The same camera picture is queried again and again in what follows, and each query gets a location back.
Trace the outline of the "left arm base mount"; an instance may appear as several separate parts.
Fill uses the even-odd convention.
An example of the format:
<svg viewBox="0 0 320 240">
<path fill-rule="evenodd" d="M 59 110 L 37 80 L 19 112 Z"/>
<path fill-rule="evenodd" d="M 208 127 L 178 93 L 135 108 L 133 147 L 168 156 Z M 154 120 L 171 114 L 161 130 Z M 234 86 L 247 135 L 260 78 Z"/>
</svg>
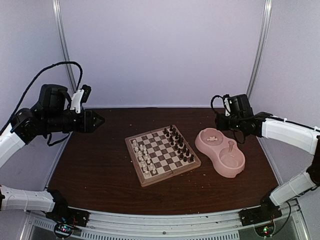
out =
<svg viewBox="0 0 320 240">
<path fill-rule="evenodd" d="M 56 223 L 66 224 L 72 227 L 86 227 L 90 213 L 85 210 L 68 207 L 66 211 L 46 212 L 45 215 Z"/>
</svg>

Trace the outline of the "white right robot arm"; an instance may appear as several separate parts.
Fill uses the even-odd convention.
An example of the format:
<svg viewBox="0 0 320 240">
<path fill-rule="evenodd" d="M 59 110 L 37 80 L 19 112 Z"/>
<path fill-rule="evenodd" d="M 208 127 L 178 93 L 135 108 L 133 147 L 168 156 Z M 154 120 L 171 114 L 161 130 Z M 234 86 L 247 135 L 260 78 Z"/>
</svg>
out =
<svg viewBox="0 0 320 240">
<path fill-rule="evenodd" d="M 246 94 L 220 97 L 223 112 L 215 113 L 218 130 L 255 136 L 266 153 L 279 186 L 268 192 L 256 210 L 259 220 L 268 220 L 279 206 L 320 186 L 320 129 L 280 118 L 272 113 L 254 113 Z"/>
</svg>

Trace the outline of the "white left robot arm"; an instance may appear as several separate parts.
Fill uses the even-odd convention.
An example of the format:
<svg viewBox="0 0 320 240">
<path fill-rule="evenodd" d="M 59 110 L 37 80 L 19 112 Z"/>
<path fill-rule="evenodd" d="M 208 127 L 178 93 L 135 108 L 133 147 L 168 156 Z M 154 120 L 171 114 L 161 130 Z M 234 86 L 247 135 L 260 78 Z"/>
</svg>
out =
<svg viewBox="0 0 320 240">
<path fill-rule="evenodd" d="M 44 84 L 38 101 L 22 108 L 0 135 L 0 209 L 43 211 L 61 222 L 72 218 L 67 201 L 57 190 L 45 190 L 55 165 L 60 141 L 52 134 L 93 133 L 105 119 L 84 109 L 91 87 L 83 85 L 72 96 L 67 87 Z"/>
</svg>

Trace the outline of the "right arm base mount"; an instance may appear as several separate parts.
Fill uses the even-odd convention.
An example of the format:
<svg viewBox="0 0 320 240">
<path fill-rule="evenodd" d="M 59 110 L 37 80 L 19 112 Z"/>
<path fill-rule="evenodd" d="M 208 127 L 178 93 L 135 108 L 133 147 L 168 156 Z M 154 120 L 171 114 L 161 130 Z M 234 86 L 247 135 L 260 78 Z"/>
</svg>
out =
<svg viewBox="0 0 320 240">
<path fill-rule="evenodd" d="M 265 210 L 261 206 L 253 208 L 243 208 L 238 212 L 242 226 L 257 225 L 282 216 L 282 211 L 279 208 L 274 208 L 271 211 Z"/>
</svg>

